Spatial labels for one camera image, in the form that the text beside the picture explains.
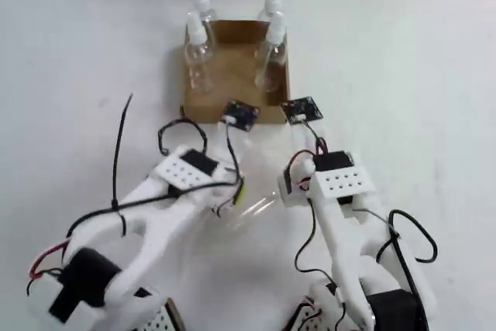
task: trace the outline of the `plastic bottle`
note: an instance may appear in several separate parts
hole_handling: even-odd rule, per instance
[[[276,12],[282,10],[282,0],[265,0],[265,6],[258,15],[259,21],[270,22]]]
[[[210,0],[193,0],[195,9],[200,15],[203,26],[207,30],[210,45],[214,47],[217,44],[215,33],[212,28],[212,22],[217,20],[217,12],[212,8]]]
[[[213,88],[210,74],[212,48],[197,12],[188,13],[188,35],[189,42],[184,48],[184,58],[188,64],[191,87],[208,92]]]
[[[285,35],[284,14],[276,12],[270,21],[265,40],[256,53],[255,85],[266,92],[279,88],[279,72],[286,64]]]

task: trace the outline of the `perforated mounting plate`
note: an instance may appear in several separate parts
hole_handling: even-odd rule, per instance
[[[179,315],[174,314],[171,309],[171,299],[167,301],[165,306],[162,306],[155,318],[151,319],[143,326],[133,331],[184,331],[183,322]]]
[[[341,198],[375,190],[367,171],[362,167],[347,167],[339,170],[315,172],[317,184],[324,198]]]
[[[324,330],[322,328],[322,315],[318,315],[315,318],[309,319],[303,324],[303,322],[311,315],[316,312],[313,305],[309,304],[307,301],[300,303],[296,312],[289,320],[288,324],[283,328],[284,331],[320,331]]]
[[[180,190],[212,182],[212,177],[182,160],[180,155],[171,154],[154,170],[154,173]]]

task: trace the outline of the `red wire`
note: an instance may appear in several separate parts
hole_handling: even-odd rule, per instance
[[[36,269],[38,269],[38,266],[42,263],[43,260],[52,253],[56,253],[58,250],[62,250],[67,248],[67,245],[69,244],[69,240],[65,240],[64,242],[57,244],[55,247],[50,248],[49,250],[46,250],[43,252],[33,263],[31,269],[29,270],[29,277],[31,279],[38,279],[42,276],[40,272],[36,272]]]
[[[289,176],[290,176],[290,180],[291,180],[291,166],[293,165],[293,163],[295,162],[296,158],[298,158],[300,155],[302,154],[310,154],[312,155],[313,157],[315,156],[315,154],[313,152],[311,152],[310,150],[308,149],[301,149],[299,151],[297,151],[293,157],[291,157],[291,159],[289,160],[288,162],[288,165],[286,166],[286,171],[288,172]]]

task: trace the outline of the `circuit board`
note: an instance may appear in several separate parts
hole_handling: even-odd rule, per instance
[[[281,104],[290,126],[324,118],[311,96],[290,100]]]
[[[255,124],[260,110],[241,101],[232,100],[224,109],[221,122],[249,132]]]

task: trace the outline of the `black wire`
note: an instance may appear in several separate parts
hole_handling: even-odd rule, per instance
[[[60,269],[59,267],[51,267],[50,269],[43,269],[39,272],[37,272],[37,274],[45,274],[45,273],[48,273],[48,274],[52,274],[54,277],[58,277],[61,273],[62,273],[62,269]],[[31,295],[31,285],[34,283],[34,281],[36,281],[37,279],[40,279],[40,278],[32,278],[29,282],[28,282],[28,285],[26,286],[26,294],[28,296]]]
[[[234,163],[234,168],[236,171],[236,180],[234,182],[226,182],[226,181],[219,181],[219,182],[212,182],[208,184],[203,184],[203,185],[197,185],[192,188],[185,189],[183,191],[176,191],[173,193],[168,193],[165,195],[159,195],[158,197],[153,197],[153,198],[146,198],[146,199],[141,199],[138,201],[133,201],[133,202],[127,202],[127,203],[122,203],[119,205],[119,211],[122,211],[123,209],[128,209],[131,207],[136,207],[138,205],[145,205],[148,203],[153,203],[153,202],[159,202],[163,201],[165,199],[172,199],[172,198],[179,198],[182,195],[185,195],[187,193],[191,193],[193,191],[198,191],[206,188],[217,188],[217,187],[224,187],[224,186],[236,186],[239,183],[239,180],[241,179],[241,173],[239,171],[239,164],[238,160],[236,159],[236,155],[234,154],[234,149],[233,145],[231,144],[231,139],[229,138],[229,126],[226,126],[226,142],[227,142],[227,148],[229,150],[229,153],[231,154],[232,157],[232,162]],[[99,209],[97,211],[89,212],[86,215],[83,215],[79,219],[77,219],[69,228],[67,231],[66,237],[69,238],[72,236],[72,233],[74,230],[83,222],[85,222],[88,219],[94,218],[99,215],[104,215],[107,213],[112,213],[115,212],[115,209],[110,208],[110,209]]]
[[[315,210],[314,210],[314,207],[313,207],[313,204],[312,204],[312,201],[310,199],[308,199],[308,203],[310,205],[310,208],[312,210],[312,231],[310,232],[310,236],[308,237],[308,239],[303,243],[303,246],[301,246],[301,248],[298,250],[298,252],[296,253],[296,255],[294,256],[294,267],[296,268],[297,271],[299,271],[300,273],[315,273],[315,272],[319,272],[319,273],[322,273],[325,275],[325,277],[327,278],[327,280],[332,284],[332,286],[334,288],[337,288],[337,284],[334,282],[334,280],[331,278],[330,275],[328,275],[325,271],[323,271],[322,269],[318,269],[318,268],[312,268],[312,269],[301,269],[299,266],[298,266],[298,259],[301,255],[301,252],[303,252],[303,250],[310,244],[310,242],[313,240],[314,236],[315,236],[315,231],[317,229],[317,221],[315,219]]]
[[[410,215],[407,212],[402,211],[400,209],[394,209],[394,210],[392,210],[390,212],[390,215],[389,215],[389,219],[390,220],[391,220],[391,213],[392,212],[393,212],[393,217],[394,217],[394,215],[401,215],[401,216],[405,217],[408,221],[410,221],[411,223],[413,223],[413,225],[415,225],[415,227],[418,230],[420,230],[420,232],[429,241],[429,243],[431,243],[431,246],[432,246],[432,256],[429,259],[420,259],[420,258],[416,257],[415,259],[417,260],[417,262],[423,263],[423,264],[430,264],[430,263],[433,263],[434,261],[436,261],[437,255],[438,255],[437,243],[434,240],[434,238],[432,238],[431,235],[427,232],[427,230],[425,230],[425,228],[420,224],[420,222],[417,221],[412,215]],[[376,262],[379,263],[379,261],[381,260],[382,254],[384,253],[384,251],[389,247],[390,244],[393,243],[394,239],[397,239],[399,237],[400,236],[399,236],[398,232],[394,231],[394,234],[391,236],[391,238],[377,252],[377,255],[376,255],[376,258],[375,258]]]
[[[339,324],[343,321],[346,315],[346,303],[343,303],[343,314],[341,314],[341,318],[338,319],[338,322],[334,325],[334,331],[338,331]]]
[[[382,257],[382,254],[384,253],[384,251],[389,247],[389,245],[393,243],[393,239],[390,238],[380,249],[379,251],[377,252],[377,256],[375,257],[375,261],[376,263],[379,264],[379,262],[381,261],[381,257]]]
[[[320,137],[319,135],[317,135],[317,133],[315,132],[315,130],[308,124],[308,122],[306,120],[302,121],[302,123],[305,125],[305,127],[307,127],[308,129],[310,129],[310,131],[312,132],[313,136],[315,137],[315,152],[318,153],[319,152],[319,149],[322,150],[323,153],[327,153],[327,144],[326,144],[326,141]]]
[[[117,163],[119,162],[119,152],[121,150],[122,131],[124,130],[124,122],[126,121],[127,109],[129,107],[129,103],[131,102],[132,98],[133,98],[133,94],[129,95],[129,98],[127,99],[126,105],[124,106],[124,109],[122,110],[121,122],[119,124],[119,132],[117,133],[117,141],[115,142],[114,165],[112,168],[111,206],[112,206],[112,209],[115,212],[117,212],[117,215],[119,215],[119,218],[122,221],[122,236],[125,236],[127,234],[127,223],[126,223],[126,219],[124,218],[124,216],[121,214],[121,212],[119,212],[119,202],[117,200]]]
[[[303,326],[306,324],[306,322],[308,322],[310,319],[314,319],[314,318],[317,318],[319,315],[322,314],[322,310],[319,310],[318,312],[312,314],[312,315],[309,315],[307,318],[303,319],[303,322],[301,323],[301,325],[298,327],[298,331],[301,331],[303,329]]]
[[[400,209],[393,209],[391,212],[389,212],[389,217],[387,220],[391,226],[394,226],[395,215],[402,215],[406,219],[413,222],[413,224],[422,232],[425,238],[427,238],[427,240],[432,244],[433,252],[432,252],[432,257],[430,259],[416,259],[417,261],[422,263],[432,263],[437,258],[437,253],[438,253],[437,245],[434,239],[429,235],[429,233],[427,233],[424,227],[420,225],[420,223],[413,216],[409,215],[407,212],[402,211]],[[410,269],[406,264],[403,253],[401,252],[401,248],[398,241],[398,235],[394,234],[394,230],[391,226],[389,227],[389,233],[391,235],[394,251],[396,253],[396,256],[398,257],[398,261],[400,262],[401,268],[405,272],[406,280],[408,282],[408,285],[410,286],[410,290],[413,296],[415,297],[415,300],[417,301],[418,304],[418,308],[420,310],[419,318],[417,320],[417,324],[415,328],[421,331],[429,331],[429,323],[427,322],[427,315],[425,314],[425,309],[424,309],[424,305],[422,304],[422,299],[420,297],[419,290],[415,286],[415,281],[413,280],[412,273],[410,272]]]
[[[160,153],[165,157],[170,153],[170,151],[167,148],[164,148],[164,145],[162,144],[162,137],[164,137],[164,132],[167,129],[181,123],[191,124],[193,127],[196,128],[196,130],[200,133],[200,136],[203,139],[203,148],[201,149],[201,151],[203,154],[207,154],[208,139],[207,139],[207,135],[205,134],[205,131],[196,122],[188,118],[175,119],[158,130],[158,150],[160,151]]]

